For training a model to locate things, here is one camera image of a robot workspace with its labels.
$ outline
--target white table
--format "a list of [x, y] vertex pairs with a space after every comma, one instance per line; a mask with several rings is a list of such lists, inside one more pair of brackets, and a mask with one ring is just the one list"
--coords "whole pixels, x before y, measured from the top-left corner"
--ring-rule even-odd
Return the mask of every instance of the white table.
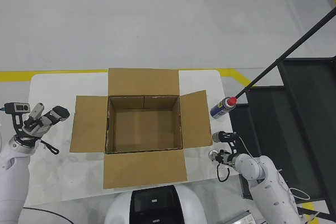
[[[179, 78], [180, 94], [206, 90], [209, 108], [224, 98], [220, 74], [215, 70], [179, 71]], [[31, 80], [31, 108], [42, 102], [46, 113], [52, 107], [60, 105], [67, 108], [71, 116], [55, 125], [43, 137], [43, 140], [58, 148], [60, 154], [55, 156], [40, 144], [36, 153], [31, 156], [30, 187], [26, 206], [152, 187], [103, 189], [104, 154], [69, 153], [76, 95], [107, 96], [107, 73], [38, 74]], [[219, 119], [211, 118], [212, 133], [219, 130], [232, 132], [228, 114]], [[185, 149], [188, 182], [216, 178], [217, 163], [209, 160], [208, 152], [211, 149], [222, 148], [230, 151], [228, 144], [224, 143]], [[236, 171], [230, 170], [230, 175], [237, 175]], [[226, 174], [226, 168], [221, 166], [220, 175]]]

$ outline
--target black metal staircase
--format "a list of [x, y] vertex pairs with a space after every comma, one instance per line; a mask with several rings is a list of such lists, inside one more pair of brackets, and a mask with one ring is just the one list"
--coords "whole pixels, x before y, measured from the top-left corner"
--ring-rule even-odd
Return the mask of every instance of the black metal staircase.
[[[253, 156], [269, 156], [290, 188], [303, 190], [311, 201], [325, 200], [331, 220], [336, 220], [336, 56], [286, 57], [335, 15], [336, 7], [237, 94], [245, 93], [248, 104], [230, 112], [233, 130]], [[284, 86], [253, 87], [275, 66]]]

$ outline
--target stair step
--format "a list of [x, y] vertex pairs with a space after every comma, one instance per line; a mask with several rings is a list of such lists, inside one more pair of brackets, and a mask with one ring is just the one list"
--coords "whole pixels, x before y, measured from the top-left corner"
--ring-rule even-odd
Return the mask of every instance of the stair step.
[[336, 60], [285, 59], [278, 68], [310, 145], [307, 156], [321, 173], [326, 203], [336, 211]]
[[282, 169], [290, 188], [303, 190], [312, 200], [321, 199], [321, 189], [284, 87], [253, 87], [246, 96], [262, 155]]

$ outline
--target black cable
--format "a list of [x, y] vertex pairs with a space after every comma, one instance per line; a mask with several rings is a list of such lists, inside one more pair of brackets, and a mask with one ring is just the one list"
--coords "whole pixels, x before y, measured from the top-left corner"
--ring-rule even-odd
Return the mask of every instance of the black cable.
[[57, 155], [60, 152], [57, 148], [53, 147], [52, 145], [48, 144], [43, 140], [41, 140], [41, 143], [44, 144], [50, 150], [50, 152], [52, 152], [55, 155]]
[[218, 180], [219, 180], [219, 182], [226, 182], [226, 180], [229, 178], [229, 175], [230, 175], [230, 170], [229, 170], [229, 168], [228, 168], [228, 175], [226, 176], [226, 178], [224, 179], [224, 180], [221, 180], [220, 179], [220, 177], [219, 177], [219, 166], [220, 166], [220, 164], [218, 164], [218, 166], [217, 166], [217, 176], [218, 176]]
[[71, 220], [69, 220], [68, 218], [66, 218], [65, 216], [62, 216], [60, 214], [57, 214], [55, 212], [52, 212], [52, 211], [47, 211], [47, 210], [43, 210], [43, 209], [39, 209], [39, 208], [28, 208], [28, 207], [23, 207], [24, 209], [30, 209], [30, 210], [36, 210], [36, 211], [41, 211], [41, 212], [48, 212], [48, 213], [51, 213], [51, 214], [55, 214], [61, 218], [64, 218], [65, 220], [67, 220], [68, 222], [70, 222], [71, 224], [74, 224]]

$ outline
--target box flap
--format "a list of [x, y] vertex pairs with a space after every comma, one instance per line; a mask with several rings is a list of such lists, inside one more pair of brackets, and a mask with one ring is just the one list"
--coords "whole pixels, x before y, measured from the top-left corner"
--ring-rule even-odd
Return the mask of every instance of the box flap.
[[212, 145], [211, 123], [205, 90], [180, 96], [183, 148]]
[[109, 96], [179, 96], [177, 69], [110, 68]]
[[70, 152], [105, 152], [107, 96], [76, 96]]
[[186, 181], [183, 150], [105, 155], [104, 189]]

